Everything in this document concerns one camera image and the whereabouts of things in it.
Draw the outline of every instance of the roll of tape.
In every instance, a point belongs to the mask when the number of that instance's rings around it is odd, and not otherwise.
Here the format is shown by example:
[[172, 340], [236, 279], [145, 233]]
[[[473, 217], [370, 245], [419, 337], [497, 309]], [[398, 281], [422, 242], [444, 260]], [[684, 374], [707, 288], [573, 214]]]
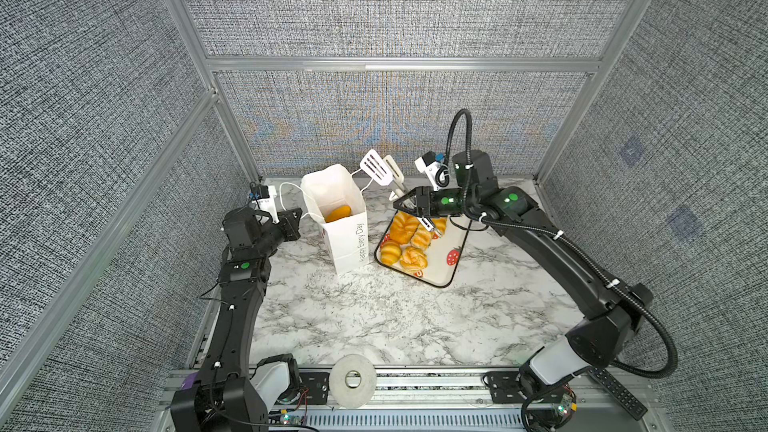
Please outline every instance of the roll of tape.
[[[346, 384], [349, 372], [360, 374], [360, 385], [350, 387]], [[359, 354], [342, 357], [331, 369], [328, 378], [331, 394], [340, 406], [356, 409], [368, 403], [376, 391], [376, 369], [371, 361]]]

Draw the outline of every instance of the gray fabric panel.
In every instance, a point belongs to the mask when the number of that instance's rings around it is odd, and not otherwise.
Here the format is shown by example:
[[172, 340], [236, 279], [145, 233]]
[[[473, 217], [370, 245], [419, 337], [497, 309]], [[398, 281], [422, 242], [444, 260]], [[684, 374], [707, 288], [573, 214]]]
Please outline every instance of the gray fabric panel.
[[628, 0], [186, 0], [211, 54], [598, 56]]
[[[472, 111], [475, 148], [500, 175], [532, 174], [584, 74], [578, 72], [222, 72], [221, 85], [263, 173], [302, 176], [374, 148], [403, 173], [444, 152], [453, 115]], [[463, 122], [454, 152], [464, 150]]]
[[0, 0], [0, 365], [202, 93], [162, 0]]
[[[678, 432], [765, 429], [766, 10], [654, 0], [543, 187], [566, 233], [656, 294]], [[653, 368], [664, 349], [646, 328], [627, 355]]]
[[216, 282], [221, 220], [246, 194], [211, 113], [2, 430], [147, 430]]

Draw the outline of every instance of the black remote control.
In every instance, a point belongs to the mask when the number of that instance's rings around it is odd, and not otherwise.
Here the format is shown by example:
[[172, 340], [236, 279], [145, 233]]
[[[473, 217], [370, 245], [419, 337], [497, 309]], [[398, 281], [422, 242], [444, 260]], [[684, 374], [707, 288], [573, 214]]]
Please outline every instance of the black remote control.
[[642, 402], [638, 400], [631, 392], [627, 390], [625, 386], [621, 384], [611, 372], [600, 369], [591, 368], [587, 370], [587, 374], [598, 384], [603, 386], [610, 395], [619, 402], [619, 405], [626, 410], [629, 415], [635, 420], [643, 418], [648, 408], [646, 408]]

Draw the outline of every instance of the white marble tabletop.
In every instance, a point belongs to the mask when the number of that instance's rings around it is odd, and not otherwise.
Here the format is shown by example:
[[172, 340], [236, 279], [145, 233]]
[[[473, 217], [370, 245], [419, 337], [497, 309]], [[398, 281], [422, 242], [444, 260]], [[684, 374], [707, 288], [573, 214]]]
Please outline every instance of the white marble tabletop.
[[[267, 183], [286, 180], [300, 183]], [[502, 184], [536, 198], [530, 180]], [[394, 210], [389, 189], [374, 183], [363, 195], [372, 254]], [[295, 187], [284, 186], [283, 199], [306, 210]], [[284, 243], [272, 257], [252, 364], [292, 353], [300, 365], [334, 364], [348, 354], [377, 365], [517, 365], [581, 320], [562, 287], [494, 231], [471, 232], [453, 282], [435, 288], [373, 259], [339, 276], [319, 230], [305, 217], [301, 240]]]

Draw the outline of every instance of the white paper bag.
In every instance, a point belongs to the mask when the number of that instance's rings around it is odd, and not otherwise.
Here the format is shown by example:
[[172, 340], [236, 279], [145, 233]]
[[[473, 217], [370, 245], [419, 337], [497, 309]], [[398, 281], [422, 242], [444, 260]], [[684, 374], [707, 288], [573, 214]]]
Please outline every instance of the white paper bag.
[[[368, 212], [360, 188], [341, 164], [305, 175], [301, 179], [306, 210], [320, 226], [322, 240], [336, 267], [349, 272], [370, 261], [368, 255]], [[324, 217], [341, 206], [352, 215], [327, 224]]]

